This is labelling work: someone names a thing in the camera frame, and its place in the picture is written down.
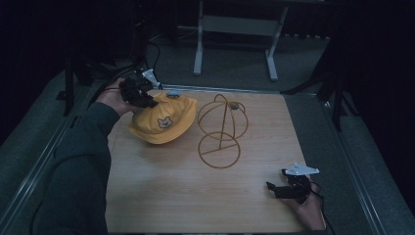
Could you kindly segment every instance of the wire frame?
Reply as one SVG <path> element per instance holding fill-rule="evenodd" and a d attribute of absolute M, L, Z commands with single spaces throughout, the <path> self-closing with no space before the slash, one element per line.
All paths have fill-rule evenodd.
<path fill-rule="evenodd" d="M 220 109 L 220 108 L 223 108 L 223 116 L 221 117 L 222 124 L 220 125 L 220 130 L 207 131 L 207 129 L 204 128 L 202 125 L 204 118 L 206 118 L 211 112 L 216 111 L 217 109 Z M 199 125 L 199 128 L 202 130 L 202 132 L 205 134 L 205 136 L 199 142 L 198 151 L 199 151 L 199 156 L 201 157 L 201 160 L 206 165 L 213 167 L 213 168 L 228 168 L 234 165 L 238 161 L 238 159 L 241 157 L 241 146 L 238 143 L 237 139 L 243 136 L 248 130 L 249 122 L 248 122 L 248 117 L 246 115 L 245 110 L 246 109 L 243 104 L 239 102 L 229 102 L 221 94 L 216 95 L 213 99 L 213 102 L 207 103 L 201 107 L 201 109 L 198 112 L 198 125 Z M 235 114 L 234 114 L 236 111 L 239 111 L 241 114 L 243 114 L 245 122 L 246 122 L 243 131 L 239 135 L 236 134 L 236 120 L 235 120 Z M 229 114 L 232 120 L 232 126 L 231 126 L 232 133 L 227 133 L 225 131 L 225 124 L 226 124 L 226 120 Z M 217 141 L 218 145 L 212 150 L 202 152 L 203 142 L 207 141 L 208 137 L 211 140 Z M 232 147 L 238 148 L 238 155 L 236 156 L 234 161 L 228 164 L 221 164 L 221 165 L 213 164 L 213 163 L 210 163 L 207 160 L 207 158 L 205 158 L 205 156 L 208 154 L 216 153 L 219 151 L 223 152 L 223 150 L 229 149 Z"/>

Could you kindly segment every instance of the person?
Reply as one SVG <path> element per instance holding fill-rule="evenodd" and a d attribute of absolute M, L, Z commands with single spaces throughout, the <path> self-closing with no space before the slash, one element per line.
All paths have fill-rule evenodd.
<path fill-rule="evenodd" d="M 122 81 L 117 79 L 98 96 L 56 149 L 34 234 L 108 234 L 108 135 L 121 116 L 139 109 L 122 100 L 117 89 Z M 295 200 L 284 202 L 310 230 L 324 230 L 320 202 L 314 195 L 302 205 Z"/>

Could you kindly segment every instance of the white tag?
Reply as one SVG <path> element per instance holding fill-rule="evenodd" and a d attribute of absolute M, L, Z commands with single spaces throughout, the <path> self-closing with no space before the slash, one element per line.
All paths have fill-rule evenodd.
<path fill-rule="evenodd" d="M 160 83 L 156 80 L 155 75 L 153 74 L 153 69 L 143 71 L 143 76 L 151 81 L 155 86 L 159 86 Z"/>
<path fill-rule="evenodd" d="M 311 168 L 303 164 L 294 163 L 293 167 L 286 169 L 286 174 L 290 175 L 305 175 L 319 173 L 318 168 Z"/>

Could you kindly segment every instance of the dark jacket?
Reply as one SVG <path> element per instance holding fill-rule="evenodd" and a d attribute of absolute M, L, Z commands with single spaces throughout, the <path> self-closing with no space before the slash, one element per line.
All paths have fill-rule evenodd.
<path fill-rule="evenodd" d="M 118 120 L 111 107 L 94 103 L 69 130 L 55 153 L 35 234 L 108 234 L 108 135 Z"/>

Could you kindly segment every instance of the hat emblem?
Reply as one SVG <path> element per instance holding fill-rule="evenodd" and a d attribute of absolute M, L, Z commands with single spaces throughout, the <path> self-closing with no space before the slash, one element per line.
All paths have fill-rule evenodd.
<path fill-rule="evenodd" d="M 169 129 L 173 125 L 173 121 L 170 117 L 165 117 L 165 119 L 159 118 L 159 127 L 161 129 Z"/>

